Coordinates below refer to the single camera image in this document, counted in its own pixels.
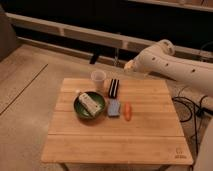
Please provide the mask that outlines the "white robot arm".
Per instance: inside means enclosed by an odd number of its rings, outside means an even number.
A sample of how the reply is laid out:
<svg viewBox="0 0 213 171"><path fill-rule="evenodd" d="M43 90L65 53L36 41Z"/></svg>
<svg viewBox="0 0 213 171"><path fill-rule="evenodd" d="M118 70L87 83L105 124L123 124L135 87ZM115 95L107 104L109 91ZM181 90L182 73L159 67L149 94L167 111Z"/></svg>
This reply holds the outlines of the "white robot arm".
<svg viewBox="0 0 213 171"><path fill-rule="evenodd" d="M163 39L143 49L124 69L157 72L213 98L213 63L178 58L174 54L172 42ZM193 171L213 171L213 117L204 132Z"/></svg>

